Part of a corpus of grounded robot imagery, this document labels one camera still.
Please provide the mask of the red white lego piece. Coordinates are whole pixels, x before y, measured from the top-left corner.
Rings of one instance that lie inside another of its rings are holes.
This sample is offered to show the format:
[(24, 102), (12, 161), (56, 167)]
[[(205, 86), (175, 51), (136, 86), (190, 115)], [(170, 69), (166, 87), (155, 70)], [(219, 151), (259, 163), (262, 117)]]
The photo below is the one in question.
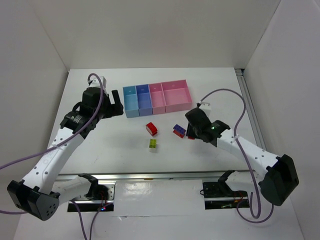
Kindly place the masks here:
[(147, 123), (145, 127), (151, 136), (155, 136), (158, 133), (158, 129), (152, 122)]

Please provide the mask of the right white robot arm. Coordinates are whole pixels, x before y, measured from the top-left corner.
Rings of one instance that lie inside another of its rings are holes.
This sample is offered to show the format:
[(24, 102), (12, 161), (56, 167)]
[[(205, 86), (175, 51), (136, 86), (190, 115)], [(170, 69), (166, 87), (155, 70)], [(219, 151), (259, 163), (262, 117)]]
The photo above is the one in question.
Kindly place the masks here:
[(271, 204), (281, 206), (299, 185), (293, 159), (284, 154), (278, 156), (267, 152), (239, 135), (226, 123), (211, 122), (206, 113), (196, 107), (185, 114), (197, 139), (227, 151), (239, 160), (248, 158), (250, 166), (258, 174), (262, 196)]

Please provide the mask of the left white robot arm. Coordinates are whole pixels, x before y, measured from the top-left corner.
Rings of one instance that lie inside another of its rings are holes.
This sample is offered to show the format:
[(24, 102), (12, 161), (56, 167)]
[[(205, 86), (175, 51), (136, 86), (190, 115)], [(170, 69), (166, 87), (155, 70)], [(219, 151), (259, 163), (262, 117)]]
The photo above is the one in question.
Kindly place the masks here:
[(114, 103), (99, 87), (88, 87), (78, 102), (60, 123), (52, 150), (45, 153), (34, 168), (21, 181), (11, 181), (7, 191), (13, 203), (32, 216), (46, 221), (59, 205), (84, 196), (90, 200), (108, 195), (94, 176), (81, 173), (72, 180), (55, 183), (57, 176), (98, 122), (124, 113), (117, 90), (112, 90)]

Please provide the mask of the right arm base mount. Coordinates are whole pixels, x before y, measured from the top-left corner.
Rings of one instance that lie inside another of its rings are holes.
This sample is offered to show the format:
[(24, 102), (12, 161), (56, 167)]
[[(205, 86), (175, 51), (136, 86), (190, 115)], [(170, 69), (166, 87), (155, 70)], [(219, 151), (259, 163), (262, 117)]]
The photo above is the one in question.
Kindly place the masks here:
[(249, 208), (248, 194), (245, 191), (232, 191), (222, 182), (203, 182), (199, 194), (204, 197), (206, 210)]

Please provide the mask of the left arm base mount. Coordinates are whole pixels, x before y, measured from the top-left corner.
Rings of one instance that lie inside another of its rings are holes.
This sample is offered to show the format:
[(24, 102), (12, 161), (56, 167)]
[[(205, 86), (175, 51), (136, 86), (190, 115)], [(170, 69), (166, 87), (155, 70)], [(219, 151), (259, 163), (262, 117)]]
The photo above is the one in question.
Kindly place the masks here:
[(85, 195), (80, 195), (73, 199), (81, 212), (96, 212), (99, 208), (102, 208), (101, 212), (114, 211), (116, 182), (101, 180), (99, 181), (99, 184), (103, 185), (104, 188), (98, 190), (95, 196), (87, 197)]

